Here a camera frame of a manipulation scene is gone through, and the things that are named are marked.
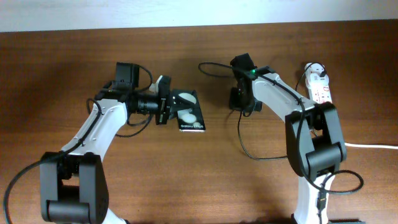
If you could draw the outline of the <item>black smartphone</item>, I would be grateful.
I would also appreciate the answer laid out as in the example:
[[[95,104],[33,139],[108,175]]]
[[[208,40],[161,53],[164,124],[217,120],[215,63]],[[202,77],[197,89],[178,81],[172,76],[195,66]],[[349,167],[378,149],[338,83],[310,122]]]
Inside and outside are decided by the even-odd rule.
[[[195,90],[173,90],[172,96],[173,95],[194,95],[198,99]],[[178,128],[181,132],[204,133],[206,131],[200,103],[199,106],[194,109],[181,110],[173,114],[177,117]]]

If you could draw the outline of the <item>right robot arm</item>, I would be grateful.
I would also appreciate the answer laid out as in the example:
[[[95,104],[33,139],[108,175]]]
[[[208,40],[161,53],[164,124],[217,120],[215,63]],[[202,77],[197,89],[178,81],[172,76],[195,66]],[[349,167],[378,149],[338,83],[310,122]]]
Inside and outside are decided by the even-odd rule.
[[[285,159],[298,175],[298,202],[293,223],[329,223],[328,198],[347,152],[336,107],[318,103],[288,86],[273,69],[257,67],[249,54],[229,65],[237,80],[229,107],[248,117],[268,106],[285,124]]]

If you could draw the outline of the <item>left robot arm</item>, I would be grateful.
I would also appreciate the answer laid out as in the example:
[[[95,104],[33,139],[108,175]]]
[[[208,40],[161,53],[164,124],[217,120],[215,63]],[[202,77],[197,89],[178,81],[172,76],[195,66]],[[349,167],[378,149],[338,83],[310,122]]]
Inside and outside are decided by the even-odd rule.
[[[46,152],[40,164],[40,211],[53,223],[127,223],[109,208],[103,160],[118,131],[132,114],[156,124],[178,118],[181,131],[203,132],[195,90],[171,90],[161,76],[139,88],[135,63],[118,62],[116,78],[93,98],[93,108],[74,138],[59,152]]]

